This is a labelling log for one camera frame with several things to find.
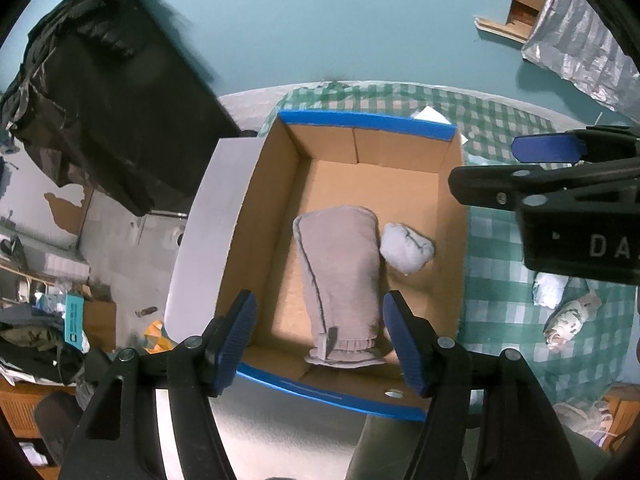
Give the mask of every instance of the gingham tablecloth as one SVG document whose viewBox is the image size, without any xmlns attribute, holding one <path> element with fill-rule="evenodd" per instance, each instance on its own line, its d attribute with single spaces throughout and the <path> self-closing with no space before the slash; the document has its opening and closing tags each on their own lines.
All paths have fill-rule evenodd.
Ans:
<svg viewBox="0 0 640 480">
<path fill-rule="evenodd" d="M 328 83 L 298 88 L 281 99 L 258 133 L 264 136 L 281 109 L 325 108 L 410 116 L 425 106 L 442 113 L 468 139 L 466 164 L 487 159 L 493 164 L 516 164 L 513 137 L 552 132 L 550 121 L 490 100 L 432 89 L 385 83 L 347 86 Z M 571 397 L 594 401 L 615 382 L 629 344 L 636 288 L 598 283 L 603 305 L 595 319 L 564 351 L 546 349 L 543 327 L 552 313 L 534 306 L 534 273 L 522 263 L 522 242 L 514 214 L 469 208 L 465 294 L 458 341 L 466 348 L 499 354 L 518 348 L 551 402 Z M 587 292 L 584 280 L 573 278 L 563 303 Z"/>
</svg>

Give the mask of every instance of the blue gripper pad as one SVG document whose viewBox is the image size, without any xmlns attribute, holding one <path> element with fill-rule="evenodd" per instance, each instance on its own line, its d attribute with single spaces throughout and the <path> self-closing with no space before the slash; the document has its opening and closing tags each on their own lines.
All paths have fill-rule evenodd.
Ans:
<svg viewBox="0 0 640 480">
<path fill-rule="evenodd" d="M 242 353 L 249 344 L 251 332 L 258 317 L 258 307 L 253 293 L 247 295 L 233 320 L 231 329 L 216 353 L 216 379 L 213 383 L 218 394 L 222 393 L 236 376 Z"/>
<path fill-rule="evenodd" d="M 390 292 L 385 294 L 382 301 L 382 316 L 391 342 L 396 349 L 400 368 L 404 374 L 404 382 L 416 394 L 423 397 L 428 387 L 422 374 L 425 363 L 400 308 Z"/>
<path fill-rule="evenodd" d="M 587 145 L 573 134 L 540 134 L 513 139 L 511 153 L 519 162 L 575 164 L 587 154 Z"/>
</svg>

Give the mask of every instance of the blue wall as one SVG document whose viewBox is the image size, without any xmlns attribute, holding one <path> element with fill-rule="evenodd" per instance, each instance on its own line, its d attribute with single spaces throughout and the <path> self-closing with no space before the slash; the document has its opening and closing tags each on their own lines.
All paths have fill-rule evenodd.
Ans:
<svg viewBox="0 0 640 480">
<path fill-rule="evenodd" d="M 26 35 L 60 0 L 33 0 L 0 48 L 0 88 Z M 143 0 L 217 94 L 279 84 L 377 79 L 501 94 L 593 123 L 593 100 L 524 63 L 518 45 L 479 33 L 510 0 Z M 605 111 L 601 122 L 617 115 Z"/>
</svg>

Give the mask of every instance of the white lettering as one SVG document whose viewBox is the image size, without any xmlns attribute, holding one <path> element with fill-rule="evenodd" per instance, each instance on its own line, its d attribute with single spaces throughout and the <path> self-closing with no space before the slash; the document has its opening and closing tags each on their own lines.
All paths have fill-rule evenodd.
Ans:
<svg viewBox="0 0 640 480">
<path fill-rule="evenodd" d="M 626 240 L 626 236 L 622 237 L 620 245 L 616 249 L 616 254 L 613 255 L 614 258 L 618 258 L 619 256 L 624 256 L 627 260 L 631 258 L 631 254 L 629 253 L 629 242 Z"/>
<path fill-rule="evenodd" d="M 599 258 L 607 252 L 607 239 L 602 235 L 591 235 L 591 246 L 589 247 L 589 256 Z"/>
</svg>

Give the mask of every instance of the tiled floor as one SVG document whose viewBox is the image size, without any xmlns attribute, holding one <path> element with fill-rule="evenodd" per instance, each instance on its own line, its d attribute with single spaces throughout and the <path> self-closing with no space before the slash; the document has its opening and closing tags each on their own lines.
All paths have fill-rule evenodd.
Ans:
<svg viewBox="0 0 640 480">
<path fill-rule="evenodd" d="M 79 251 L 91 266 L 90 281 L 111 286 L 118 305 L 120 348 L 139 348 L 145 328 L 163 318 L 178 253 L 172 235 L 185 224 L 185 220 L 147 216 L 140 233 L 135 216 L 106 195 L 94 193 Z M 158 310 L 138 318 L 136 311 L 150 306 Z"/>
</svg>

